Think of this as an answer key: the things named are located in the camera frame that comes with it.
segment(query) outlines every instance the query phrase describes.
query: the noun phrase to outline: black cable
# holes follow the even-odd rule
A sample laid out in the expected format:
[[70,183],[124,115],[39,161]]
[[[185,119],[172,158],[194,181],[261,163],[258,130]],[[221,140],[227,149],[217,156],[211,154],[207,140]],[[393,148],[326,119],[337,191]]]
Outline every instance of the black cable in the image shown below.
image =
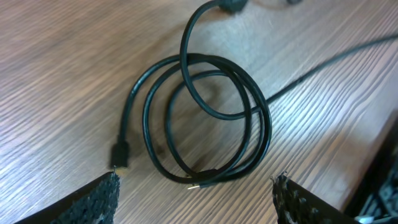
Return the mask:
[[[236,180],[241,178],[251,171],[253,171],[259,163],[262,161],[264,156],[267,153],[270,141],[271,141],[271,132],[272,132],[272,124],[271,124],[271,114],[268,109],[268,104],[272,103],[276,99],[280,98],[282,95],[290,91],[291,89],[295,88],[299,83],[303,82],[304,80],[310,78],[315,73],[319,72],[321,69],[335,63],[337,60],[341,60],[345,58],[349,54],[353,54],[361,49],[366,47],[370,47],[372,45],[380,44],[382,42],[396,40],[398,39],[398,34],[393,34],[388,37],[383,37],[381,39],[377,39],[374,41],[370,41],[366,44],[359,45],[357,47],[353,47],[333,58],[327,60],[316,66],[315,68],[311,69],[309,72],[301,76],[300,78],[296,79],[296,81],[292,82],[291,84],[287,85],[285,88],[278,91],[275,95],[271,96],[268,100],[265,99],[264,95],[262,94],[260,88],[256,84],[256,82],[248,75],[239,65],[236,65],[234,62],[225,59],[223,57],[215,56],[215,55],[203,55],[203,54],[188,54],[187,47],[188,47],[188,40],[198,18],[207,10],[212,7],[219,6],[220,4],[225,3],[222,0],[215,0],[205,3],[204,5],[200,6],[192,15],[190,20],[187,23],[187,26],[184,30],[181,46],[180,46],[180,54],[174,55],[168,58],[165,58],[153,66],[151,66],[148,70],[146,70],[142,76],[138,79],[136,84],[131,89],[131,92],[126,100],[126,104],[124,105],[123,114],[121,118],[121,125],[119,130],[118,142],[113,147],[112,151],[112,158],[111,158],[111,167],[118,167],[124,166],[127,167],[127,159],[129,154],[129,145],[126,141],[126,130],[128,124],[129,114],[131,112],[131,107],[134,102],[134,99],[140,89],[140,87],[144,84],[144,82],[150,77],[153,73],[155,73],[158,69],[170,64],[175,63],[174,66],[170,67],[166,72],[164,72],[153,84],[151,89],[149,90],[145,103],[144,103],[144,111],[142,115],[142,130],[144,133],[144,140],[145,144],[149,153],[149,156],[154,163],[156,169],[164,175],[166,178],[181,183],[181,184],[198,184],[201,187],[206,187],[209,185],[217,184],[219,182],[227,182],[230,180]],[[196,63],[210,63],[218,68],[218,70],[212,70],[207,72],[201,72],[194,76],[190,76],[188,71],[188,66],[193,65]],[[151,135],[149,132],[149,110],[150,104],[152,99],[155,95],[155,92],[159,89],[161,84],[163,84],[168,77],[173,75],[175,72],[181,70],[183,83],[179,84],[172,96],[169,99],[167,111],[165,113],[165,132],[167,137],[167,143],[169,145],[169,149],[174,156],[174,159],[177,161],[178,165],[190,176],[190,177],[179,177],[176,175],[171,174],[167,171],[160,161],[158,160],[155,150],[152,146]],[[215,111],[209,105],[207,105],[203,99],[198,94],[197,90],[193,86],[193,81],[211,77],[211,76],[224,76],[231,79],[234,83],[235,87],[238,90],[238,93],[242,99],[244,111],[236,114],[224,114],[218,111]],[[245,119],[245,129],[243,134],[243,140],[241,145],[238,148],[238,151],[235,153],[233,158],[228,161],[225,165],[223,165],[219,169],[213,170],[206,170],[202,172],[195,172],[191,170],[189,166],[184,163],[182,158],[179,156],[174,142],[173,136],[171,132],[171,114],[173,105],[177,95],[180,93],[181,89],[186,87],[190,92],[192,98],[198,103],[198,105],[206,111],[210,116],[222,120],[232,121],[236,119]],[[245,90],[247,89],[248,92],[252,95],[256,106],[254,108],[250,108],[250,102],[248,94]],[[236,164],[241,160],[246,149],[249,144],[250,136],[251,136],[251,121],[252,121],[252,114],[258,114],[259,122],[260,122],[260,135],[258,139],[258,144],[255,147],[255,150],[251,153],[251,155],[244,160],[240,165],[236,166]]]

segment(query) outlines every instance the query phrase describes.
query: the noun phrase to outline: black wire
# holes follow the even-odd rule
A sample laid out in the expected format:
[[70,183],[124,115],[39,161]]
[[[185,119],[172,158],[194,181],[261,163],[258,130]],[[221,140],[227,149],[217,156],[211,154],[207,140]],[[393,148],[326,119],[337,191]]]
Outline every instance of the black wire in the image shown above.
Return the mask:
[[[151,66],[148,70],[146,70],[142,76],[138,79],[136,84],[131,89],[131,92],[126,100],[126,104],[124,105],[123,114],[121,118],[121,125],[119,130],[119,142],[126,141],[126,130],[128,124],[129,114],[131,112],[131,107],[134,102],[134,99],[140,89],[140,87],[144,84],[144,82],[150,77],[153,73],[155,73],[158,69],[170,64],[175,63],[174,66],[170,67],[166,72],[164,72],[153,84],[151,89],[149,90],[145,103],[144,103],[144,111],[142,115],[142,130],[144,133],[144,140],[145,144],[149,153],[149,156],[158,169],[158,171],[164,175],[166,178],[176,181],[182,184],[200,184],[200,185],[211,185],[216,184],[218,182],[226,182],[230,180],[235,180],[241,178],[251,171],[253,171],[259,163],[262,161],[264,156],[267,153],[270,141],[271,141],[271,132],[272,132],[272,124],[271,124],[271,114],[269,112],[268,104],[272,103],[276,99],[280,98],[284,94],[286,94],[291,89],[295,88],[299,83],[303,82],[304,80],[310,78],[315,73],[319,72],[321,69],[335,63],[337,60],[341,60],[345,58],[349,54],[353,54],[361,49],[366,47],[370,47],[372,45],[380,44],[385,41],[389,40],[396,40],[398,39],[398,34],[390,35],[388,37],[383,37],[381,39],[377,39],[374,41],[370,41],[366,44],[359,45],[357,47],[353,47],[333,58],[327,60],[316,66],[315,68],[311,69],[309,72],[301,76],[300,78],[293,81],[291,84],[287,85],[285,88],[278,91],[275,95],[271,96],[268,100],[265,99],[264,95],[262,94],[260,88],[256,84],[256,82],[248,75],[239,65],[236,65],[234,62],[214,55],[203,55],[203,54],[188,54],[187,47],[188,47],[188,40],[198,18],[207,10],[212,7],[219,6],[221,1],[210,1],[205,3],[204,5],[200,6],[192,15],[190,20],[187,23],[187,26],[184,30],[181,47],[180,47],[180,54],[174,55],[168,58],[165,58],[153,66]],[[194,76],[190,76],[188,71],[188,66],[193,65],[196,63],[210,63],[218,68],[218,70],[212,70],[207,72],[201,72]],[[149,132],[149,110],[150,104],[152,99],[155,95],[155,92],[159,89],[161,84],[163,84],[168,77],[173,75],[175,72],[181,70],[183,83],[179,84],[172,96],[169,99],[167,111],[165,113],[165,132],[167,137],[167,143],[169,145],[169,149],[177,161],[178,165],[190,176],[190,177],[179,177],[176,175],[171,174],[167,171],[160,161],[158,160],[155,150],[152,145],[152,139]],[[234,83],[238,93],[242,99],[244,111],[236,114],[224,114],[218,111],[215,111],[206,102],[200,97],[197,90],[193,86],[193,81],[199,80],[201,78],[212,77],[212,76],[224,76],[231,79]],[[179,156],[175,144],[173,141],[173,136],[171,132],[171,114],[173,105],[177,95],[180,93],[183,87],[186,87],[190,92],[192,98],[198,103],[198,105],[206,111],[212,117],[232,121],[236,119],[245,119],[245,129],[243,134],[243,140],[241,145],[239,146],[237,152],[233,156],[233,158],[228,161],[225,165],[217,170],[206,170],[202,172],[195,172],[191,170],[189,166],[184,163],[182,158]],[[248,92],[252,95],[256,106],[254,108],[250,108],[250,102],[248,94],[245,90],[247,89]],[[252,114],[258,114],[259,122],[260,122],[260,135],[258,139],[258,144],[253,150],[252,154],[244,160],[240,165],[236,166],[236,164],[241,160],[246,149],[249,144],[250,136],[251,136],[251,121],[252,121]]]

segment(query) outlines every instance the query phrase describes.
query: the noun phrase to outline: wood grain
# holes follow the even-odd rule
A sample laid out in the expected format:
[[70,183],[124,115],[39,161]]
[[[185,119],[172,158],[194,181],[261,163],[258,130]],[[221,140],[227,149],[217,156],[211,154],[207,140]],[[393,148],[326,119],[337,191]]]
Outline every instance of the wood grain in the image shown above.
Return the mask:
[[[185,23],[204,2],[0,3],[0,223],[33,214],[107,171],[130,87],[148,66],[178,52]],[[207,12],[188,51],[236,62],[267,97],[328,57],[397,31],[395,0],[304,0],[294,7],[252,0],[235,16]],[[361,51],[270,105],[273,138],[260,167],[203,190],[163,178],[150,162],[140,125],[146,84],[131,114],[133,153],[115,222],[276,223],[269,176],[283,170],[342,209],[398,108],[397,52],[398,42]],[[180,81],[175,75],[161,87],[150,125],[162,163],[183,175],[166,148],[162,123],[170,89]],[[229,80],[195,85],[215,109],[241,110]],[[209,117],[186,90],[174,111],[175,140],[190,166],[216,167],[233,155],[243,121]]]

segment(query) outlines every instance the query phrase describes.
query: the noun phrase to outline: wooden surface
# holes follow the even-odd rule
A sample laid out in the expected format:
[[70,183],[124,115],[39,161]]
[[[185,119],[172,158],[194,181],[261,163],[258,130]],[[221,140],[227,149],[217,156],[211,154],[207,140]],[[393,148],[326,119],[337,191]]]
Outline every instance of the wooden surface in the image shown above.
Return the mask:
[[[33,214],[107,171],[130,87],[147,67],[178,52],[188,18],[204,2],[0,3],[0,223]],[[335,53],[397,31],[395,0],[304,0],[294,7],[252,0],[240,15],[206,13],[188,51],[236,62],[268,97]],[[342,209],[398,108],[397,52],[398,42],[362,51],[270,105],[273,138],[261,165],[241,180],[203,190],[186,190],[152,165],[141,132],[146,84],[131,115],[132,158],[115,222],[276,223],[269,177],[283,170]],[[150,125],[162,163],[183,175],[166,147],[162,124],[170,88],[180,81],[175,75],[159,90]],[[214,108],[241,110],[226,78],[196,86]],[[179,96],[175,140],[197,170],[229,159],[242,128],[243,121],[209,117],[186,90]]]

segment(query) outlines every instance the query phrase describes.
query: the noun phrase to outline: metal tip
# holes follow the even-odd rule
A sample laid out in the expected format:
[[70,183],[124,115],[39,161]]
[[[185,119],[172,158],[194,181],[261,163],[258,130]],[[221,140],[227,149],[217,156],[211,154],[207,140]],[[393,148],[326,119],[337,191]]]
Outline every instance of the metal tip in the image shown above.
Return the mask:
[[200,187],[200,186],[199,186],[199,185],[194,185],[194,186],[192,186],[192,187],[189,187],[188,190],[195,189],[195,188],[197,188],[197,187]]

